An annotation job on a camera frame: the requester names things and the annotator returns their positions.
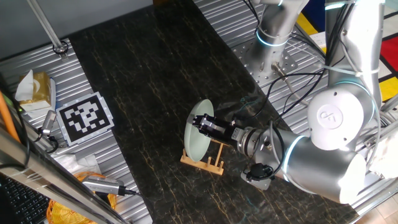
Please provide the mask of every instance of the metal rail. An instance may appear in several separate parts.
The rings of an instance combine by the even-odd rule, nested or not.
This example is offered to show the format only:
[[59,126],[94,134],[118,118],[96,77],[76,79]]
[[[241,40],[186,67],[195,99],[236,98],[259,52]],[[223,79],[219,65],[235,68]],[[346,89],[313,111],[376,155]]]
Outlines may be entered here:
[[[26,148],[0,129],[0,163],[23,164]],[[30,146],[26,170],[4,168],[0,172],[42,193],[96,223],[127,223],[116,211],[86,188],[42,150]]]
[[57,54],[60,54],[62,60],[67,59],[68,55],[65,52],[67,50],[67,47],[65,47],[62,44],[61,40],[56,35],[55,31],[52,29],[52,26],[51,26],[49,20],[47,20],[45,14],[44,14],[42,8],[40,7],[40,5],[38,4],[38,2],[36,0],[27,0],[27,2],[29,4],[29,6],[32,8],[33,13],[36,15],[37,19],[43,26],[43,29],[49,36],[52,44],[54,45],[54,51],[57,52]]

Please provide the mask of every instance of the robotic arm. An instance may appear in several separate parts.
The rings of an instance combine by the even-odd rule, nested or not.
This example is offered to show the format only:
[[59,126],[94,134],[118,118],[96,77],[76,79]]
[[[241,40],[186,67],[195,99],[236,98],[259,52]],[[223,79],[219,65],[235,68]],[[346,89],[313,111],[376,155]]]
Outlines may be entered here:
[[[281,72],[274,71],[275,65],[308,0],[253,2],[267,6],[246,63],[268,76]],[[249,184],[266,190],[279,177],[308,193],[349,203],[361,190],[367,170],[364,158],[354,151],[358,137],[370,120],[379,119],[377,73],[384,1],[326,0],[325,10],[328,53],[324,68],[329,71],[329,85],[308,106],[310,138],[272,125],[239,127],[207,114],[188,122],[253,159],[254,165],[241,173]]]

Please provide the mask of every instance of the orange cable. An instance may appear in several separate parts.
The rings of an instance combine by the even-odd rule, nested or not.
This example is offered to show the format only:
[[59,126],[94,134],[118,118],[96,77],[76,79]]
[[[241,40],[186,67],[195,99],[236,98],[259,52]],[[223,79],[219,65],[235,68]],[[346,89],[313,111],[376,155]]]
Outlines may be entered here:
[[2,116],[2,118],[4,120],[4,123],[6,124],[6,128],[7,128],[8,133],[15,140],[17,140],[19,143],[21,143],[21,140],[19,140],[17,131],[15,129],[14,123],[12,122],[10,111],[8,110],[8,106],[6,104],[6,101],[4,100],[4,97],[2,96],[1,91],[0,91],[0,113],[1,113],[1,116]]

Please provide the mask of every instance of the black marble table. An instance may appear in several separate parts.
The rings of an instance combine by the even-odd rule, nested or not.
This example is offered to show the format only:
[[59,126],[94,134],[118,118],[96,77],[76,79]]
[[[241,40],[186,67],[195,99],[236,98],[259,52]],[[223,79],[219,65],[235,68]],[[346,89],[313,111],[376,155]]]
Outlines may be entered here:
[[[264,99],[192,0],[147,7],[69,38],[114,116],[114,134],[156,223],[348,223],[356,217],[350,206],[283,180],[267,191],[245,183],[240,171],[248,159],[232,148],[221,155],[223,176],[180,162],[186,118],[198,101],[210,99],[217,117],[231,119],[249,101],[257,103],[243,111],[255,113]],[[276,117],[268,103],[246,124],[264,127]],[[203,160],[217,150],[211,145]]]

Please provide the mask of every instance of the keyboard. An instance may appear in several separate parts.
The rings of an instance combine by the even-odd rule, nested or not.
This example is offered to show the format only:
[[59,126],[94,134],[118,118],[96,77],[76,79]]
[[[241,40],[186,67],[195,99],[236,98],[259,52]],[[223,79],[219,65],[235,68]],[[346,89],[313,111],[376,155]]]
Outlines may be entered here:
[[0,175],[0,223],[39,224],[45,220],[50,199]]

